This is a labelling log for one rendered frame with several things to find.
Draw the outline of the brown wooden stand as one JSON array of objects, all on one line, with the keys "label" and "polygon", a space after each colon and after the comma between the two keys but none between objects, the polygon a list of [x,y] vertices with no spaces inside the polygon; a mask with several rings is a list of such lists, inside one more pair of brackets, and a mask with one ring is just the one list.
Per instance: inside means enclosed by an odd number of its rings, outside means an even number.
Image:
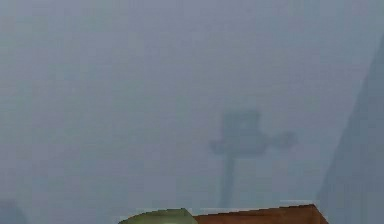
[{"label": "brown wooden stand", "polygon": [[198,224],[329,224],[314,204],[196,215]]}]

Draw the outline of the green round object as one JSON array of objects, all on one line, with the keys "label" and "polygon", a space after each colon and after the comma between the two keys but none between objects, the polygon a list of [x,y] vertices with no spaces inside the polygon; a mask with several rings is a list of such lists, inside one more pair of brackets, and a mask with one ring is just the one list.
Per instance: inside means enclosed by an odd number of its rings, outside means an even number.
[{"label": "green round object", "polygon": [[198,224],[185,208],[164,209],[131,216],[118,224]]}]

